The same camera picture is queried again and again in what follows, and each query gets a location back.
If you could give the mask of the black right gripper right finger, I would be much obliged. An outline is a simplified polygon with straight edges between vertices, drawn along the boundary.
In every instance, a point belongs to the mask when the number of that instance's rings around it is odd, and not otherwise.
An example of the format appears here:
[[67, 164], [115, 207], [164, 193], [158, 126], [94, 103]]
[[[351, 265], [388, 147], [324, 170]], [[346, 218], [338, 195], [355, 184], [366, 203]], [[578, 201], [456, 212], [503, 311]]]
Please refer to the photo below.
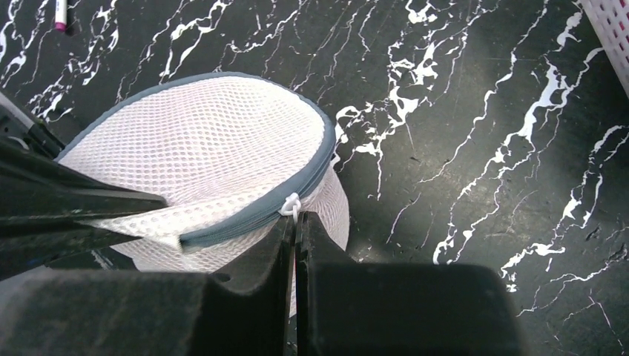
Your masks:
[[513, 302], [483, 266], [358, 263], [316, 213], [295, 226], [300, 355], [527, 355]]

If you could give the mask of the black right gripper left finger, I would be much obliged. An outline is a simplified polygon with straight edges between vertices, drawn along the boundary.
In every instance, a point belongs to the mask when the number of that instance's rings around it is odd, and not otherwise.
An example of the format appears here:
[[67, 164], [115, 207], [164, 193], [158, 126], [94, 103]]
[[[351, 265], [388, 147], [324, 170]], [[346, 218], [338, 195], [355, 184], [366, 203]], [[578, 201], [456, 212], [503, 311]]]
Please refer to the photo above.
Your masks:
[[212, 274], [47, 270], [1, 306], [3, 355], [281, 355], [294, 222]]

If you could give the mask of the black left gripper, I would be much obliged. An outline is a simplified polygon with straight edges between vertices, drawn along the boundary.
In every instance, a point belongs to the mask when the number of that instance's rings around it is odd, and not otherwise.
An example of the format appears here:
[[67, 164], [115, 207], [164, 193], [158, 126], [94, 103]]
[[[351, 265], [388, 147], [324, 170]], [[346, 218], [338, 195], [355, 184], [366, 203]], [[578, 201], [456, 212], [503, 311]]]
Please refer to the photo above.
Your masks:
[[1, 139], [2, 280], [63, 257], [137, 239], [77, 222], [167, 206], [159, 195], [109, 185], [51, 160], [64, 143], [4, 90]]

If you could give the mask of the white mesh laundry bag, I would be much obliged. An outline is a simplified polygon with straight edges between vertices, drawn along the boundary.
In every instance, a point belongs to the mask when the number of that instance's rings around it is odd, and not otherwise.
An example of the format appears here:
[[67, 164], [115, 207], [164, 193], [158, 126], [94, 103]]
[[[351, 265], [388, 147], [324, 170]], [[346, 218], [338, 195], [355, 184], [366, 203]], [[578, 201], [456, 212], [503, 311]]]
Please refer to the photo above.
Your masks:
[[143, 272], [212, 273], [282, 217], [316, 213], [345, 249], [349, 203], [335, 173], [335, 122], [279, 84], [205, 73], [146, 89], [103, 113], [57, 156], [167, 205], [90, 225], [131, 237], [113, 248]]

